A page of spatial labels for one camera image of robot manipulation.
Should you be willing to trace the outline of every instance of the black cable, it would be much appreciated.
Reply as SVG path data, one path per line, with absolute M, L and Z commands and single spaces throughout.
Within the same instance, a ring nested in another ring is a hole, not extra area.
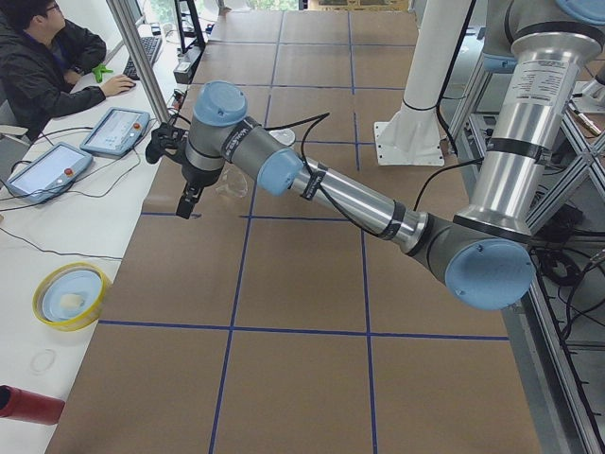
M 287 125 L 287 126 L 282 126 L 280 128 L 273 128 L 274 130 L 276 129 L 282 129 L 282 128 L 290 128 L 291 126 L 297 126 L 297 125 L 301 125 L 303 123 L 308 123 L 310 121 L 313 121 L 313 123 L 307 128 L 306 132 L 304 133 L 304 136 L 302 137 L 301 140 L 301 157 L 302 157 L 302 164 L 304 165 L 304 168 L 306 169 L 306 171 L 309 174 L 309 179 L 313 178 L 314 175 L 314 171 L 311 168 L 311 166 L 309 165 L 307 159 L 306 159 L 306 154 L 304 153 L 304 144 L 306 143 L 306 138 L 308 137 L 309 133 L 313 130 L 313 128 L 315 128 L 322 120 L 324 120 L 330 113 L 322 113 L 320 115 L 315 115 L 312 116 L 310 118 L 307 118 L 305 120 L 301 120 L 299 122 L 293 123 L 291 125 Z M 345 210 L 344 208 L 342 208 L 342 206 L 340 206 L 340 204 L 334 200 L 334 198 L 330 195 L 330 193 L 321 185 L 321 183 L 318 185 L 318 190 L 321 191 L 321 194 L 323 194 L 323 196 L 330 202 L 332 203 L 332 206 L 334 206 L 334 208 L 343 216 L 345 217 L 349 222 L 351 222 L 355 227 L 357 227 L 358 229 L 360 229 L 362 232 L 365 232 L 369 235 L 372 236 L 379 236 L 379 234 L 377 234 L 376 232 L 373 232 L 371 230 L 369 230 L 367 227 L 361 225 L 359 222 L 357 222 L 355 219 L 353 219 Z
M 440 168 L 438 171 L 436 171 L 435 173 L 433 173 L 430 177 L 428 177 L 428 179 L 424 182 L 424 185 L 422 187 L 422 189 L 420 190 L 420 192 L 418 193 L 418 197 L 416 198 L 416 202 L 414 203 L 414 208 L 412 208 L 414 211 L 416 211 L 418 209 L 418 205 L 420 204 L 420 199 L 422 198 L 424 191 L 426 189 L 426 187 L 428 186 L 428 184 L 431 182 L 431 180 L 433 180 L 435 177 L 437 177 L 439 174 L 441 174 L 442 172 L 445 172 L 446 170 L 451 170 L 453 168 L 459 168 L 459 167 L 464 167 L 464 166 L 470 166 L 472 164 L 479 164 L 483 161 L 483 158 L 478 158 L 478 159 L 474 159 L 472 161 L 466 161 L 464 163 L 460 163 L 460 164 L 455 164 L 453 166 L 448 166 L 448 167 L 444 167 L 444 168 Z
M 576 253 L 578 255 L 582 255 L 583 257 L 588 258 L 589 260 L 591 258 L 593 258 L 591 255 L 589 255 L 588 253 L 583 253 L 582 251 L 578 251 L 577 249 L 573 249 L 573 248 L 569 248 L 569 247 L 563 247 L 562 248 L 564 251 L 570 251 L 572 253 Z M 598 268 L 601 271 L 601 274 L 603 274 L 603 277 L 605 277 L 605 269 L 603 269 L 603 266 L 600 263 L 595 264 L 594 268 Z
M 412 106 L 411 104 L 408 104 L 407 101 L 404 99 L 404 105 L 412 111 L 426 112 L 426 111 L 432 111 L 433 109 L 436 109 L 437 106 L 439 106 L 439 101 L 437 101 L 437 104 L 434 104 L 431 107 L 415 107 L 415 106 Z
M 584 280 L 584 277 L 586 276 L 586 273 L 588 272 L 589 267 L 590 267 L 590 262 L 588 264 L 586 264 L 586 266 L 582 269 L 582 271 L 579 274 L 579 281 L 571 288 L 571 291 L 569 292 L 569 296 L 567 297 L 567 300 L 564 301 L 565 302 L 565 327 L 561 331 L 561 335 L 564 340 L 567 340 L 569 338 L 569 335 L 571 334 L 571 317 L 572 317 L 571 311 L 572 311 L 572 303 L 574 300 L 574 296 L 576 295 L 576 291 L 578 291 L 579 285 Z
M 437 120 L 439 121 L 439 124 L 445 131 L 445 134 L 447 135 L 447 140 L 450 141 L 450 145 L 452 146 L 452 149 L 454 150 L 454 153 L 457 156 L 458 156 L 458 147 L 456 145 L 456 141 L 454 140 L 454 136 L 452 136 L 452 133 L 450 132 L 450 126 L 447 124 L 447 122 L 445 121 L 445 118 L 443 118 L 443 115 L 441 114 L 441 102 L 443 101 L 443 98 L 445 97 L 445 91 L 447 90 L 447 85 L 450 83 L 450 78 L 452 77 L 452 73 L 454 72 L 454 66 L 456 65 L 456 59 L 458 57 L 458 54 L 460 53 L 460 49 L 462 48 L 462 43 L 464 42 L 464 38 L 466 37 L 466 30 L 468 29 L 469 24 L 471 23 L 471 17 L 473 16 L 473 11 L 475 10 L 475 4 L 476 4 L 476 0 L 473 0 L 471 2 L 471 4 L 469 5 L 469 10 L 467 11 L 466 17 L 464 18 L 464 24 L 462 26 L 462 29 L 460 30 L 460 34 L 458 35 L 458 42 L 456 43 L 456 50 L 454 51 L 454 54 L 452 55 L 452 60 L 450 60 L 450 65 L 447 68 L 447 73 L 445 74 L 445 79 L 443 80 L 443 85 L 441 86 L 441 92 L 439 93 L 439 98 L 437 100 L 437 109 L 436 109 Z
M 278 131 L 278 130 L 283 130 L 285 128 L 294 128 L 295 126 L 300 126 L 300 125 L 304 125 L 306 123 L 310 123 L 312 121 L 317 121 L 317 123 L 320 123 L 320 121 L 322 121 L 324 118 L 326 118 L 330 113 L 321 113 L 319 115 L 315 115 L 315 116 L 310 116 L 309 118 L 305 118 L 304 120 L 300 120 L 300 121 L 295 121 L 294 123 L 289 123 L 287 125 L 282 125 L 282 126 L 273 126 L 271 128 L 265 128 L 265 131 Z M 306 134 L 304 135 L 305 137 L 308 135 L 309 132 L 311 132 L 311 130 L 315 127 L 315 124 L 310 126 L 307 131 Z
M 48 136 L 49 135 L 59 134 L 61 132 L 69 132 L 69 131 L 92 131 L 93 129 L 94 128 L 90 127 L 90 126 L 77 126 L 77 127 L 74 127 L 74 128 L 65 128 L 64 130 L 56 130 L 56 131 L 46 132 L 45 134 L 41 134 L 41 136 L 42 136 L 42 138 L 45 138 L 46 140 L 48 140 Z M 40 140 L 41 140 L 41 138 L 36 139 L 32 145 L 37 144 L 38 142 L 40 142 Z
M 2 210 L 0 210 L 0 213 L 7 213 L 8 211 L 18 211 L 18 210 L 25 210 L 26 208 L 31 208 L 32 206 L 38 206 L 38 205 L 42 205 L 44 203 L 47 203 L 48 201 L 51 201 L 51 199 L 46 199 L 45 201 L 37 201 L 36 203 L 31 203 L 29 205 L 24 205 L 24 206 L 15 206 L 12 208 L 4 208 Z
M 17 166 L 19 164 L 31 164 L 31 161 L 17 161 L 15 164 L 12 165 L 12 167 L 10 168 L 10 173 L 13 173 L 15 171 L 15 168 L 17 168 Z
M 168 123 L 171 124 L 171 125 L 174 125 L 177 122 L 178 118 L 180 118 L 182 121 L 184 121 L 188 125 L 191 125 L 191 121 L 188 118 L 185 118 L 184 116 L 182 116 L 180 113 L 173 113 L 170 116 L 170 120 L 168 121 Z
M 567 168 L 562 168 L 561 170 L 558 170 L 558 171 L 552 172 L 552 173 L 545 173 L 544 176 L 550 177 L 552 175 L 559 175 L 560 173 L 563 173 L 565 170 L 567 170 Z
M 595 319 L 593 319 L 592 317 L 588 317 L 586 314 L 588 314 L 589 312 L 592 312 L 593 310 L 597 310 L 599 309 L 601 306 L 605 305 L 605 298 L 603 298 L 601 301 L 599 301 L 598 303 L 596 303 L 595 305 L 589 307 L 588 309 L 584 309 L 584 310 L 579 310 L 577 308 L 574 307 L 574 310 L 577 312 L 576 315 L 574 315 L 571 319 L 571 321 L 569 322 L 569 332 L 571 334 L 571 328 L 573 323 L 576 321 L 576 319 L 578 319 L 581 316 L 587 317 L 588 319 L 590 319 L 591 321 L 600 324 L 601 326 L 605 326 L 604 323 L 601 323 Z
M 10 191 L 10 188 L 7 186 L 7 183 L 4 180 L 2 180 L 1 178 L 0 178 L 0 184 L 2 184 L 10 194 L 10 197 L 4 197 L 3 199 L 0 199 L 0 201 L 14 201 L 15 199 L 25 199 L 29 196 L 33 196 L 34 194 L 42 194 L 43 192 L 45 192 L 44 189 L 38 189 L 38 190 L 32 192 L 31 194 L 24 194 L 23 196 L 21 196 L 19 194 L 13 194 Z
M 447 124 L 447 122 L 445 121 L 445 118 L 443 118 L 443 115 L 441 114 L 440 106 L 441 106 L 441 102 L 440 102 L 440 104 L 438 104 L 437 110 L 436 110 L 437 121 L 439 121 L 439 124 L 445 131 L 445 135 L 447 135 L 447 140 L 450 142 L 450 145 L 452 146 L 452 149 L 454 150 L 454 154 L 456 154 L 458 156 L 458 146 L 456 145 L 454 136 L 450 132 L 450 125 Z
M 466 99 L 467 96 L 461 96 L 461 97 L 450 97 L 450 96 L 444 96 L 442 99 L 447 99 L 448 101 L 461 101 L 462 99 Z
M 605 236 L 605 232 L 591 232 L 590 230 L 573 229 L 572 234 L 575 236 Z
M 134 153 L 136 154 L 136 157 L 137 157 L 136 164 L 134 166 L 132 166 L 131 168 L 129 168 L 128 170 L 126 170 L 124 173 L 122 173 L 122 175 L 117 177 L 115 182 L 113 182 L 113 184 L 103 194 L 93 195 L 93 194 L 86 194 L 84 192 L 74 191 L 74 190 L 68 190 L 68 191 L 65 191 L 65 193 L 80 194 L 81 196 L 89 197 L 91 199 L 101 199 L 101 198 L 107 196 L 112 191 L 112 189 L 114 189 L 115 186 L 120 182 L 120 180 L 122 180 L 124 177 L 126 177 L 129 173 L 131 173 L 136 167 L 138 167 L 142 163 L 141 156 L 139 155 L 139 153 L 137 153 L 136 151 Z
M 46 136 L 46 134 L 44 134 L 43 132 L 41 132 L 41 133 L 40 133 L 40 135 L 41 135 L 41 136 L 42 136 L 44 139 L 46 139 L 46 142 L 48 142 L 48 143 L 50 144 L 50 146 L 51 146 L 51 147 L 54 147 L 54 146 L 55 146 L 55 144 L 53 144 L 53 143 L 50 141 L 50 139 L 49 139 L 49 138 Z
M 107 260 L 122 260 L 122 257 L 112 257 L 110 255 L 92 255 L 92 254 L 87 254 L 87 253 L 60 253 L 59 251 L 54 251 L 52 249 L 42 249 L 39 246 L 35 245 L 34 243 L 32 243 L 31 241 L 29 241 L 28 239 L 22 238 L 20 236 L 17 236 L 15 234 L 12 234 L 11 232 L 3 229 L 2 227 L 0 227 L 0 230 L 2 232 L 4 232 L 5 234 L 7 234 L 8 236 L 12 236 L 13 238 L 19 239 L 21 241 L 24 241 L 25 243 L 27 243 L 28 245 L 34 247 L 35 249 L 37 249 L 38 251 L 40 251 L 41 253 L 53 253 L 55 255 L 78 255 L 80 257 L 87 257 L 87 258 L 103 258 L 103 259 L 107 259 Z
M 550 318 L 553 322 L 553 327 L 555 329 L 555 332 L 557 333 L 557 336 L 559 337 L 561 349 L 563 351 L 563 354 L 565 355 L 565 359 L 567 360 L 567 363 L 570 365 L 570 368 L 569 368 L 570 372 L 572 374 L 572 377 L 574 378 L 574 381 L 575 381 L 576 386 L 579 391 L 579 399 L 582 402 L 582 405 L 584 406 L 584 408 L 586 409 L 586 413 L 590 420 L 591 427 L 593 428 L 593 430 L 595 431 L 596 434 L 599 434 L 599 429 L 598 429 L 598 425 L 596 423 L 595 415 L 591 409 L 590 403 L 588 402 L 588 399 L 586 398 L 586 393 L 584 391 L 584 385 L 586 383 L 584 381 L 582 381 L 578 375 L 578 371 L 576 370 L 576 367 L 574 365 L 574 360 L 572 358 L 572 353 L 570 352 L 569 347 L 567 346 L 567 343 L 562 338 L 561 328 L 559 327 L 560 321 L 558 320 L 558 318 L 555 314 L 555 311 L 552 308 L 552 304 L 550 304 L 550 301 L 553 300 L 554 297 L 551 297 L 548 295 L 544 279 L 542 278 L 542 275 L 539 273 L 538 270 L 536 270 L 536 280 L 538 281 L 538 286 L 540 287 L 540 291 L 542 292 L 542 294 L 544 296 L 544 300 L 546 302 L 546 307 L 548 309 L 548 313 L 550 314 Z M 601 446 L 601 448 L 605 447 L 603 445 L 603 440 L 600 436 L 598 437 L 598 443 Z

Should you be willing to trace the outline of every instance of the blue joint cap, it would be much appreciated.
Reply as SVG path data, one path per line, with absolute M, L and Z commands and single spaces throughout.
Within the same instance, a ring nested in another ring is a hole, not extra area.
M 214 80 L 199 92 L 194 116 L 203 124 L 224 128 L 239 123 L 246 117 L 248 101 L 235 85 Z
M 445 270 L 445 285 L 469 306 L 497 310 L 525 295 L 533 276 L 533 264 L 522 246 L 493 238 L 458 252 Z
M 273 196 L 281 196 L 294 183 L 303 161 L 292 148 L 282 148 L 265 161 L 256 181 Z
M 483 54 L 483 67 L 488 73 L 512 74 L 516 65 L 517 60 L 514 57 Z
M 574 19 L 591 26 L 605 26 L 603 0 L 557 0 L 557 4 Z

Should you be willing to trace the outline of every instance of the keyboard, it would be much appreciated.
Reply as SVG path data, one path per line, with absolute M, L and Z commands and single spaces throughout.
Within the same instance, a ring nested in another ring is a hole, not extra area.
M 145 50 L 145 55 L 149 60 L 149 64 L 153 65 L 158 60 L 160 54 L 160 47 L 162 47 L 162 38 L 159 36 L 144 36 L 141 37 L 141 45 Z M 126 63 L 124 68 L 124 74 L 133 80 L 139 80 L 139 75 L 136 73 L 134 62 L 129 58 L 129 62 Z

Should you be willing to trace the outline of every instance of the green object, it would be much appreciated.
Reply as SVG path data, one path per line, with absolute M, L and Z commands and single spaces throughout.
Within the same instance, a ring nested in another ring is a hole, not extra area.
M 101 63 L 97 67 L 93 68 L 93 74 L 95 75 L 95 80 L 97 81 L 97 83 L 100 83 L 103 81 L 103 74 L 112 73 L 112 72 L 113 72 L 113 70 L 106 68 L 103 63 Z

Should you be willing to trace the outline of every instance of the label sticker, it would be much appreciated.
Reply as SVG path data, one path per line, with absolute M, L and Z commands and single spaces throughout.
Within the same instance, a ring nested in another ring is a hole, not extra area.
M 567 61 L 526 61 L 515 69 L 504 104 L 554 106 L 565 102 L 578 72 L 578 67 Z
M 239 144 L 241 144 L 248 134 L 258 126 L 260 126 L 260 124 L 250 116 L 247 116 L 237 123 L 221 147 L 222 150 L 220 154 L 222 154 L 223 158 L 232 162 L 233 154 L 237 147 L 239 147 Z

